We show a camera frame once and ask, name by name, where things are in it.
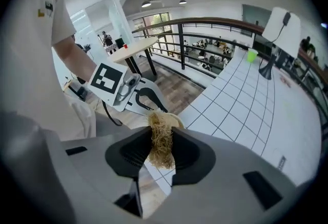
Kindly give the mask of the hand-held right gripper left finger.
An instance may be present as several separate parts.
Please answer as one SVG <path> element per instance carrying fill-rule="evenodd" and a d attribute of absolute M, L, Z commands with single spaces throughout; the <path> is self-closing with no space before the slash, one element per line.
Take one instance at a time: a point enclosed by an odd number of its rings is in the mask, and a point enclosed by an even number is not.
<path fill-rule="evenodd" d="M 151 131 L 61 141 L 16 113 L 1 114 L 1 164 L 23 201 L 23 223 L 143 223 L 138 175 Z"/>

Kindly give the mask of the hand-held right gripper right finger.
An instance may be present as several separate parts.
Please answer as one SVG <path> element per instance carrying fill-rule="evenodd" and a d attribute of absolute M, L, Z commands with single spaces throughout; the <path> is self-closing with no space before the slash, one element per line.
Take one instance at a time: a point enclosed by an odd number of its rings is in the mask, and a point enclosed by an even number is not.
<path fill-rule="evenodd" d="M 173 130 L 175 174 L 154 223 L 273 223 L 296 197 L 290 179 L 243 145 Z"/>

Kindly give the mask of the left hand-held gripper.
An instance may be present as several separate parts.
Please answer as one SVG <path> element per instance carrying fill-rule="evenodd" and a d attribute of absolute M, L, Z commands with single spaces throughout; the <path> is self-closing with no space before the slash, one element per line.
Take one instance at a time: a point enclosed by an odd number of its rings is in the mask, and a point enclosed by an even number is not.
<path fill-rule="evenodd" d="M 133 113 L 148 116 L 152 110 L 140 102 L 146 96 L 162 112 L 168 108 L 162 92 L 152 81 L 141 78 L 140 74 L 128 74 L 128 67 L 113 63 L 100 63 L 88 82 L 88 89 L 105 104 L 122 112 L 125 108 Z"/>

